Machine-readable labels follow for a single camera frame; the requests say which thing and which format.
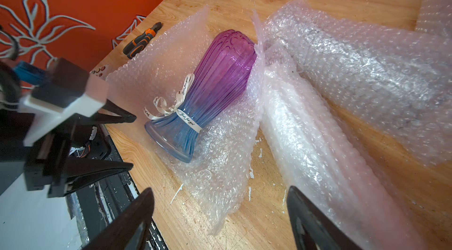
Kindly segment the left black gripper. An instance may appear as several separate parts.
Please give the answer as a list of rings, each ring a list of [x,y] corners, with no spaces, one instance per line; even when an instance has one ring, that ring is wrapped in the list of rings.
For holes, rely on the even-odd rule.
[[[48,198],[65,197],[101,179],[132,170],[132,163],[69,157],[75,127],[133,123],[137,116],[109,99],[90,117],[76,114],[30,147],[23,143],[35,115],[1,110],[1,166],[21,164],[29,191],[48,185]]]

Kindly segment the purple blue glass vase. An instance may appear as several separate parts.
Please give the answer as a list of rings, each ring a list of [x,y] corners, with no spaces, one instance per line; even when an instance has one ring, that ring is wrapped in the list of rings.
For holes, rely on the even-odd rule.
[[[158,115],[144,111],[145,130],[171,156],[189,163],[200,132],[245,91],[256,59],[254,43],[242,32],[219,33],[184,78],[174,104],[155,97]]]

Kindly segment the bubble clear vase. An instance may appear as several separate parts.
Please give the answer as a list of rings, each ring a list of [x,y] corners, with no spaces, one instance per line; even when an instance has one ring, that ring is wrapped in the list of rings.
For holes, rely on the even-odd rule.
[[[264,51],[261,128],[280,173],[364,250],[424,250],[387,178],[297,73],[282,46]]]

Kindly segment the bubble wrap sheet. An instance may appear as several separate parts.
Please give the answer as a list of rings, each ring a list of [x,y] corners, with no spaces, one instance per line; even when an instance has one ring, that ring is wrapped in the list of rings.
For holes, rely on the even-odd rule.
[[[262,45],[207,29],[204,7],[107,76],[125,131],[155,152],[198,202],[211,235],[239,209],[262,117]]]

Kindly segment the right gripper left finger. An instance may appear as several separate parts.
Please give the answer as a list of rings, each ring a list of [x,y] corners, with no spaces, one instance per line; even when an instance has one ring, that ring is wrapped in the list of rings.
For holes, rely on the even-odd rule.
[[[148,240],[154,207],[154,193],[152,188],[148,187],[84,248],[86,250],[125,250],[133,241],[135,233],[140,230],[135,248],[143,250]]]

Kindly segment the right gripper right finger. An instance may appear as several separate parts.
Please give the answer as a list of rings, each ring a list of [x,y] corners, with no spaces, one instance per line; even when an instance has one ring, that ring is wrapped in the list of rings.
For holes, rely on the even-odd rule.
[[[287,209],[298,250],[359,250],[297,187],[287,194]]]

